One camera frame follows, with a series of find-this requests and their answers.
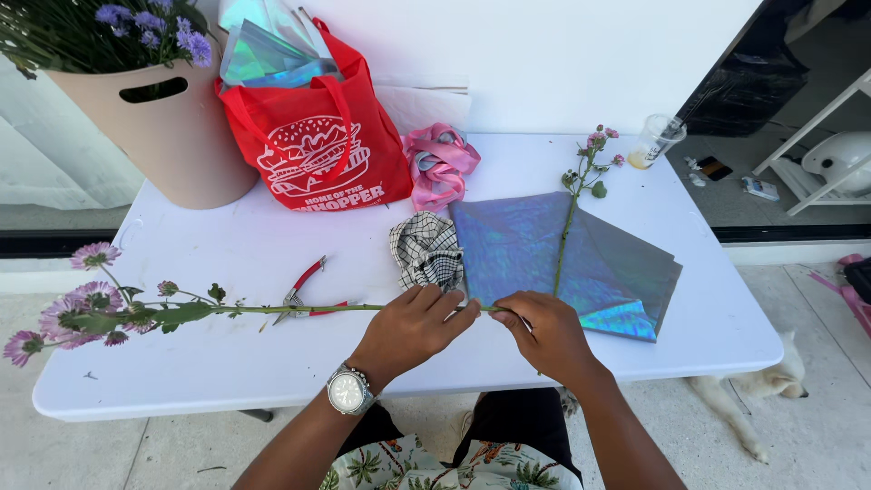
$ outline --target white wall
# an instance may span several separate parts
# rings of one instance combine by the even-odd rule
[[[300,4],[374,75],[468,75],[470,131],[637,133],[648,114],[684,104],[760,0]]]

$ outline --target white helmet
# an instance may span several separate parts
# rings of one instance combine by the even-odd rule
[[[826,182],[838,180],[850,167],[871,153],[871,132],[838,133],[823,140],[801,157],[801,167],[811,174],[822,175]],[[862,168],[834,188],[838,192],[863,195],[871,192],[871,166]]]

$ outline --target beige bucket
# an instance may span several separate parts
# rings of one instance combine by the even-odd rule
[[[190,209],[236,201],[260,177],[242,158],[215,95],[220,49],[210,42],[208,68],[176,60],[172,69],[158,65],[101,75],[46,72],[167,199]],[[176,77],[187,81],[187,89],[165,99],[132,104],[118,94]]]

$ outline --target wristwatch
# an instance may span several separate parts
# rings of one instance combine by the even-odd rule
[[[366,375],[341,363],[327,381],[329,403],[344,415],[362,415],[378,398],[369,391]]]

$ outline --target checkered cloth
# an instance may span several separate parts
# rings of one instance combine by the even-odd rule
[[[403,290],[434,282],[447,293],[463,280],[463,249],[456,244],[454,222],[429,211],[390,229],[390,254],[402,268]]]

